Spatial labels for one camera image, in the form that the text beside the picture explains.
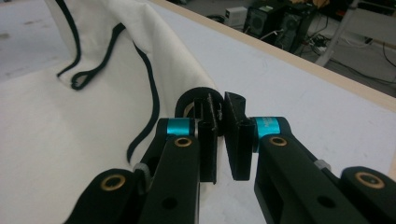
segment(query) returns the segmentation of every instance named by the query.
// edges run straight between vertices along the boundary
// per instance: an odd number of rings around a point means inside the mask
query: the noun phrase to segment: white table
[[[247,115],[287,118],[336,175],[355,165],[390,172],[395,99],[168,2],[151,5],[220,92],[247,98]],[[54,74],[66,64],[0,84],[0,223],[64,222],[96,175],[131,169],[125,151],[136,129],[128,99],[114,101],[101,78],[84,94],[65,88]],[[105,117],[116,111],[110,126]],[[223,151],[218,184],[203,185],[212,190],[201,201],[200,223],[264,223],[253,192],[256,158],[251,180],[233,182]]]

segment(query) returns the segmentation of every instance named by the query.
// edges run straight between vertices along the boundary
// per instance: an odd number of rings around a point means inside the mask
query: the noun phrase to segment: white tabletop
[[[394,100],[264,43],[241,41],[231,29],[214,31],[218,24],[194,20],[197,15],[186,19],[181,15],[190,12],[182,8],[159,4],[151,3],[219,91],[246,97],[248,116],[285,117],[294,135],[336,175],[356,165],[389,173],[396,148]],[[136,132],[130,115],[120,112],[112,127],[86,119],[111,116],[109,108],[128,109],[127,99],[112,101],[101,81],[95,85],[102,89],[85,94],[65,88],[54,74],[66,64],[0,83],[0,223],[64,222],[96,175],[131,169],[125,151],[132,134],[123,134]],[[98,108],[103,113],[94,114]],[[103,135],[113,141],[98,137]],[[218,184],[203,185],[212,190],[202,199],[200,223],[264,223],[253,192],[256,158],[251,180],[233,182],[223,151]]]

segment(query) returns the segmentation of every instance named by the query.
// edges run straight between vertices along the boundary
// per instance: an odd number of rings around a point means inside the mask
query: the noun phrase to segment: floor
[[[222,14],[226,7],[248,6],[250,0],[190,0],[183,7],[201,15]],[[317,16],[308,32],[322,29],[325,17]],[[337,21],[329,20],[320,33],[331,36]],[[381,43],[364,44],[361,36],[344,35],[326,68],[396,97],[396,67],[384,56]],[[396,63],[396,50],[385,48]],[[296,54],[310,62],[318,57],[310,46]],[[0,82],[20,77],[70,59],[69,51],[56,30],[43,0],[0,0]]]

